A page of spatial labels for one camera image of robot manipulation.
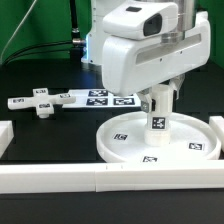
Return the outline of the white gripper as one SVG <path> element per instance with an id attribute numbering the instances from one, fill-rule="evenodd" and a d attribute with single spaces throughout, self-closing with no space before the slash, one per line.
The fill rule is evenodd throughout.
<path id="1" fill-rule="evenodd" d="M 141 110 L 153 112 L 156 101 L 147 88 L 171 79 L 169 85 L 174 90 L 174 99 L 178 100 L 184 73 L 208 61 L 210 41 L 206 11 L 196 14 L 195 27 L 176 44 L 162 44 L 160 37 L 134 41 L 110 36 L 102 52 L 103 86 L 122 97 L 138 92 Z"/>

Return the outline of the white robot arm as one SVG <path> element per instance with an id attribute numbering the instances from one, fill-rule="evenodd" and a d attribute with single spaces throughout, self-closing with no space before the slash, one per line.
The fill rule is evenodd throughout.
<path id="1" fill-rule="evenodd" d="M 208 13 L 195 0 L 90 0 L 92 26 L 82 62 L 97 68 L 109 92 L 138 95 L 148 113 L 158 103 L 152 88 L 169 81 L 177 91 L 184 74 L 210 55 Z"/>

